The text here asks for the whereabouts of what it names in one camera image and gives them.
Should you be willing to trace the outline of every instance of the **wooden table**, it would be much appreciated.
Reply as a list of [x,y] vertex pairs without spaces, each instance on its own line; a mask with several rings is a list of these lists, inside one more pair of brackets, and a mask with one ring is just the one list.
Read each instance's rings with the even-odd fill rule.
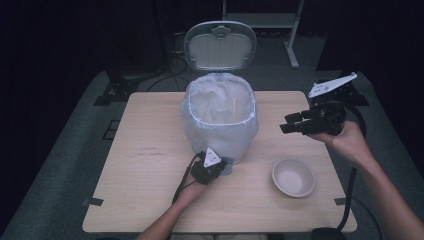
[[[308,109],[301,92],[255,92],[259,131],[233,173],[219,177],[182,215],[174,232],[306,232],[337,227],[345,194],[323,143],[298,133],[283,134],[284,116]],[[134,93],[83,223],[86,232],[142,232],[171,204],[194,156],[182,129],[184,93]],[[305,198],[278,190],[274,164],[299,159],[312,168],[316,187]],[[344,231],[357,227],[353,214]]]

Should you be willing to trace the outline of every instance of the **clear plastic bag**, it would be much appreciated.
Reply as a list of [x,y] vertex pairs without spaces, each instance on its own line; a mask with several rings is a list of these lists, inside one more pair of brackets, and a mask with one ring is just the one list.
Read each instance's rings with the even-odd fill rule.
[[246,80],[230,73],[210,73],[191,82],[180,112],[195,153],[211,147],[234,163],[258,131],[254,92]]

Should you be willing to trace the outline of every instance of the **cable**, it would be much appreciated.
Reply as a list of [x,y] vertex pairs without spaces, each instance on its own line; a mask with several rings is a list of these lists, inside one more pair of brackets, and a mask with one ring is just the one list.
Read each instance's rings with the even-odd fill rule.
[[161,78],[161,79],[159,79],[159,80],[156,80],[152,85],[150,85],[150,87],[148,87],[147,89],[146,89],[146,92],[148,92],[148,91],[150,91],[154,86],[156,86],[158,83],[160,83],[160,82],[162,82],[162,81],[164,81],[164,80],[166,80],[166,79],[169,79],[169,78],[173,78],[173,77],[175,77],[175,76],[178,76],[179,74],[181,74],[181,73],[183,73],[186,69],[187,69],[187,63],[186,63],[186,61],[184,61],[183,59],[181,59],[181,58],[175,58],[175,59],[177,59],[177,60],[180,60],[180,61],[182,61],[182,62],[184,62],[184,68],[183,68],[183,70],[181,70],[180,72],[178,72],[178,73],[174,73],[174,74],[171,74],[170,76],[168,76],[168,77],[165,77],[165,78]]
[[383,233],[381,231],[380,225],[378,224],[378,221],[375,218],[375,216],[371,213],[371,210],[369,208],[367,208],[367,206],[365,206],[365,204],[363,202],[361,202],[359,199],[357,199],[356,197],[352,196],[352,199],[355,200],[355,202],[357,202],[359,205],[361,205],[365,209],[365,211],[368,212],[368,214],[370,215],[372,221],[375,224],[375,227],[377,228],[379,239],[380,240],[383,240]]

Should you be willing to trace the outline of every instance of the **black cable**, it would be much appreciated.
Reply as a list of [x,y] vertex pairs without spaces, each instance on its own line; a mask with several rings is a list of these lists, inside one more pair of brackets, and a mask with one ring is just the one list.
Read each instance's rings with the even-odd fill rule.
[[352,199],[355,200],[355,202],[357,202],[359,205],[361,205],[365,209],[365,211],[368,212],[368,214],[370,215],[372,221],[375,224],[375,227],[377,228],[379,239],[380,240],[383,240],[383,233],[381,231],[380,225],[378,224],[378,221],[375,218],[375,216],[371,213],[371,210],[369,208],[367,208],[367,206],[365,206],[365,204],[363,202],[361,202],[359,199],[357,199],[356,197],[352,196]]
[[173,77],[175,77],[175,76],[178,76],[179,74],[183,73],[183,72],[187,69],[187,63],[186,63],[186,61],[184,61],[184,60],[183,60],[183,59],[181,59],[181,58],[175,58],[175,59],[177,59],[177,60],[180,60],[180,61],[184,62],[184,63],[185,63],[184,68],[183,68],[180,72],[178,72],[178,73],[174,73],[174,74],[171,74],[171,75],[170,75],[170,76],[168,76],[168,77],[165,77],[165,78],[161,78],[161,79],[159,79],[159,80],[156,80],[156,82],[154,82],[152,85],[150,85],[150,87],[148,87],[148,88],[146,89],[146,92],[150,91],[150,89],[152,89],[152,88],[153,88],[154,86],[156,86],[158,83],[160,83],[160,82],[162,82],[162,81],[164,81],[164,80],[166,80],[166,79],[169,79],[169,78],[173,78]]
[[186,181],[186,179],[187,179],[187,177],[188,177],[188,174],[190,173],[191,166],[193,165],[194,160],[196,160],[196,158],[197,158],[197,157],[199,157],[199,156],[200,156],[200,153],[198,153],[198,154],[194,155],[193,159],[191,159],[190,164],[187,166],[186,171],[185,171],[184,176],[183,176],[183,179],[181,179],[180,185],[178,185],[177,191],[175,191],[174,198],[172,199],[172,204],[174,204],[174,203],[175,203],[175,201],[177,201],[178,196],[180,195],[180,192],[181,192],[184,188],[186,188],[186,187],[188,187],[189,185],[193,184],[193,182],[192,182],[192,183],[190,183],[189,185],[184,186],[184,183],[185,183],[185,181]]
[[349,177],[349,184],[347,187],[347,193],[346,193],[346,203],[345,203],[345,210],[343,213],[342,221],[340,222],[339,226],[337,226],[337,231],[342,231],[344,226],[346,225],[347,219],[349,217],[349,211],[350,211],[350,205],[352,203],[352,192],[353,192],[353,185],[355,183],[355,177],[356,177],[357,170],[356,168],[352,167],[352,170],[350,172]]

